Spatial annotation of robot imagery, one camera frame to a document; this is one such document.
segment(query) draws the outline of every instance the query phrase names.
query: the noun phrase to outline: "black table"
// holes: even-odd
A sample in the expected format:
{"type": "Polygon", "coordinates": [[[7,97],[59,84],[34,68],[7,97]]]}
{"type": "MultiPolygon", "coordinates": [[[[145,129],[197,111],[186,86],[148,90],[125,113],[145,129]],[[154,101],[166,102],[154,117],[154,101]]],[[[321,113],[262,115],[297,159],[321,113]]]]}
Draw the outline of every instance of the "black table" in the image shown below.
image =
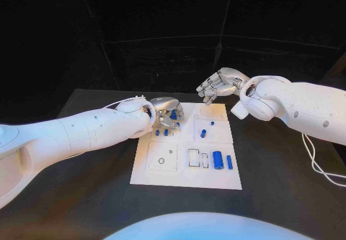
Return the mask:
{"type": "MultiPolygon", "coordinates": [[[[75,90],[59,118],[144,95],[200,103],[196,94],[75,90]]],[[[311,169],[301,134],[278,118],[231,113],[242,190],[130,185],[138,139],[49,166],[0,209],[1,239],[102,239],[132,223],[177,212],[216,212],[269,222],[314,239],[346,239],[346,188],[311,169]]],[[[311,139],[324,171],[346,174],[330,142],[311,139]]]]}

